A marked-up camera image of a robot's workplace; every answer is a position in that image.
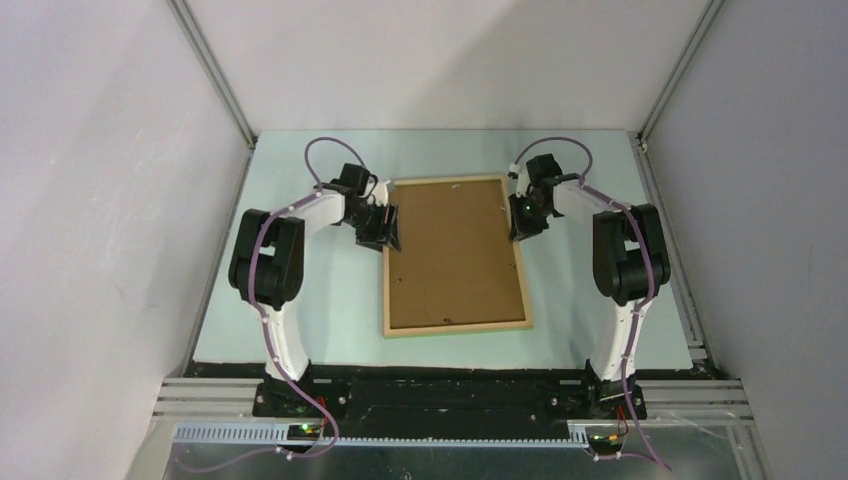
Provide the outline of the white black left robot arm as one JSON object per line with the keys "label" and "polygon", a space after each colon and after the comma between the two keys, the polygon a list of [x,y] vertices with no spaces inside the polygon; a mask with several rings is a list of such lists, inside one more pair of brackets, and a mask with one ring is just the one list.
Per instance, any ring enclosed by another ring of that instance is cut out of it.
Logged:
{"label": "white black left robot arm", "polygon": [[345,164],[338,178],[277,211],[246,210],[228,268],[228,282],[262,323],[268,351],[266,371],[286,381],[277,402],[292,416],[316,403],[315,388],[301,380],[310,366],[299,323],[288,306],[301,291],[306,240],[330,226],[348,225],[358,246],[399,251],[399,207],[389,194],[393,182],[361,165]]}

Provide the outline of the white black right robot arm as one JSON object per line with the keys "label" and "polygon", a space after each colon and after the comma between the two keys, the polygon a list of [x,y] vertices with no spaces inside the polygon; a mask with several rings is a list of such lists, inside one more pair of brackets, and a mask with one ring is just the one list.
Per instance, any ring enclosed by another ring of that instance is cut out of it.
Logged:
{"label": "white black right robot arm", "polygon": [[607,333],[587,360],[581,402],[591,416],[606,418],[633,394],[644,317],[671,276],[658,209],[602,193],[581,175],[564,173],[551,154],[512,163],[508,176],[515,182],[508,197],[511,242],[543,233],[552,218],[570,216],[591,228],[593,279],[614,305]]}

